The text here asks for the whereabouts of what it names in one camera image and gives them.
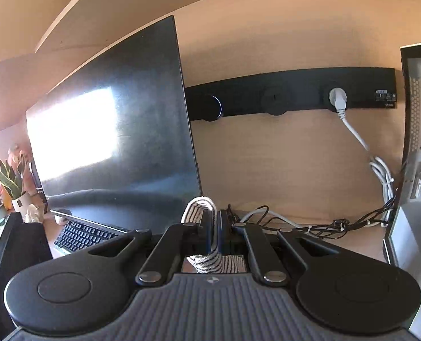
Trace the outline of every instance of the plant pot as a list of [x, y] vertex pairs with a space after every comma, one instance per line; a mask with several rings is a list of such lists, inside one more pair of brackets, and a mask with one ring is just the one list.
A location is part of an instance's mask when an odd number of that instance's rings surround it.
[[13, 208], [22, 215], [22, 219], [25, 220], [27, 208], [32, 203], [32, 199], [27, 192], [24, 192], [19, 199], [12, 200]]
[[6, 218], [8, 214], [9, 213], [7, 209], [5, 208], [5, 206], [3, 206], [3, 204], [0, 204], [0, 219]]

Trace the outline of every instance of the striped strap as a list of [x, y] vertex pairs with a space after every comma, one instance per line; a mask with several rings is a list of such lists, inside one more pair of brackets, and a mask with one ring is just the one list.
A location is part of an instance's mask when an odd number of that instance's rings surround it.
[[194, 198], [187, 205], [182, 215], [181, 223], [200, 223], [203, 211], [207, 209], [212, 215], [212, 229], [214, 231], [210, 254], [207, 256], [189, 256], [187, 260], [194, 266], [198, 273], [242, 273], [246, 272], [244, 258], [236, 255], [222, 256], [218, 252], [217, 208], [208, 197]]

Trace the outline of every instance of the monitor back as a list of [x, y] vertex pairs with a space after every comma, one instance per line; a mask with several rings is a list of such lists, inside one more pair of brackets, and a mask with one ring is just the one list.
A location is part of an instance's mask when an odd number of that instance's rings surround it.
[[201, 194], [173, 16], [80, 68], [27, 122], [53, 211], [161, 234]]

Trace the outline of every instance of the keyboard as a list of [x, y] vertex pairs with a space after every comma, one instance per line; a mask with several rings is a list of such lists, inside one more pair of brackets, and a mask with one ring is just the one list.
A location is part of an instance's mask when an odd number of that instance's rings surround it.
[[54, 241], [54, 245], [64, 254], [70, 254], [97, 245], [115, 236], [117, 235], [114, 233], [70, 221]]

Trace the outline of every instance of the metal screw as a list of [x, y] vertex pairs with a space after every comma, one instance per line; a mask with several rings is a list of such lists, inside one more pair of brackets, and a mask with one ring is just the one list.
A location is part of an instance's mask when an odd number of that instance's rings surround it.
[[268, 282], [279, 283], [286, 279], [286, 274], [280, 271], [269, 271], [264, 275], [264, 279]]
[[138, 278], [145, 283], [155, 283], [161, 279], [161, 274], [155, 271], [142, 272]]

